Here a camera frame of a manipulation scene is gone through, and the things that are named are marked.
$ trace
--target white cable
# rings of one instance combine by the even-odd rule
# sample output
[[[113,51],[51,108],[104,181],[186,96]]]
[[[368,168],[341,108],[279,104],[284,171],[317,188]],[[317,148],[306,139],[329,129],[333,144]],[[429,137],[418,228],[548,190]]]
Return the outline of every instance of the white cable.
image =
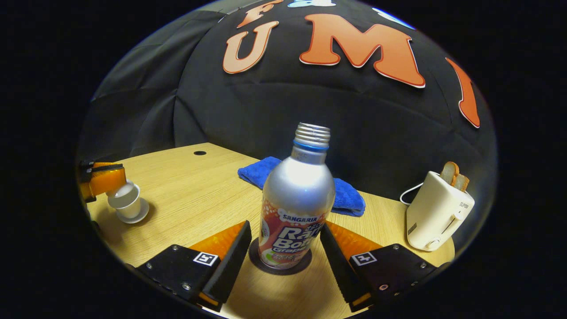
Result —
[[[405,194],[407,194],[407,193],[413,191],[413,190],[416,189],[417,187],[420,187],[421,185],[423,185],[423,183],[421,183],[421,184],[419,184],[419,185],[417,185],[417,186],[414,186],[414,187],[412,187],[412,188],[406,190],[405,192],[401,193],[401,195],[400,195],[400,202],[402,202],[403,204],[409,206],[411,203],[406,203],[406,202],[404,202],[404,200],[402,199],[402,197],[404,197]]]

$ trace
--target saucer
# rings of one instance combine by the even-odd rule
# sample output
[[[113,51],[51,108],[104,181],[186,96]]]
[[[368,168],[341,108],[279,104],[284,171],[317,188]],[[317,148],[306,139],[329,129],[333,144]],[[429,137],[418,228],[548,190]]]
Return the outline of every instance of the saucer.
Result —
[[[144,219],[149,211],[150,205],[148,204],[148,202],[145,199],[140,198],[140,213],[138,214],[138,216],[134,218],[126,218],[118,213],[118,211],[116,211],[116,217],[127,224],[134,224]]]

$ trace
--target black coaster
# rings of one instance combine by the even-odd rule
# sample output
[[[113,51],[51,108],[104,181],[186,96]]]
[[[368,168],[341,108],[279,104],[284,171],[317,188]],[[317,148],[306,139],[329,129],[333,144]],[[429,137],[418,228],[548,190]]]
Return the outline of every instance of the black coaster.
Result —
[[[307,268],[307,266],[309,266],[309,264],[311,263],[311,255],[312,254],[311,254],[311,249],[310,249],[310,250],[307,251],[307,254],[305,254],[305,256],[303,256],[303,258],[301,258],[301,260],[299,261],[299,264],[293,266],[292,268],[288,268],[288,269],[275,269],[275,268],[268,267],[262,261],[262,259],[260,259],[260,256],[258,255],[258,238],[257,237],[254,241],[252,241],[252,243],[250,244],[250,247],[248,248],[248,256],[250,256],[250,261],[254,264],[254,266],[258,267],[261,271],[267,272],[267,273],[272,274],[272,275],[280,275],[280,276],[297,274],[298,272]]]

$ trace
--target bread slice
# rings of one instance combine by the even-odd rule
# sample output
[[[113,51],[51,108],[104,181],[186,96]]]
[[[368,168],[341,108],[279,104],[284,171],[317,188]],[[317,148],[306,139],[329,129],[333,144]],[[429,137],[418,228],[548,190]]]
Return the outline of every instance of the bread slice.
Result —
[[[465,175],[459,174],[455,178],[454,187],[456,189],[460,190],[461,192],[464,192],[465,190],[467,190],[468,182],[469,182],[469,179]]]
[[[453,162],[446,162],[439,176],[447,184],[453,186],[455,185],[457,175],[459,175],[459,165]]]

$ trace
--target letter m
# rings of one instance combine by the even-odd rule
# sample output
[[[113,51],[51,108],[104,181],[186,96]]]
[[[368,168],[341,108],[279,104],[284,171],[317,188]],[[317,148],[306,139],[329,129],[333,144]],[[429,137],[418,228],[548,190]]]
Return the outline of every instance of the letter m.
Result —
[[[310,14],[305,20],[313,23],[311,45],[299,56],[305,64],[336,65],[341,57],[333,52],[333,39],[337,41],[350,63],[361,68],[378,48],[382,58],[374,63],[381,75],[409,84],[425,87],[425,79],[417,70],[407,34],[394,28],[375,24],[362,33],[343,17],[333,14]]]

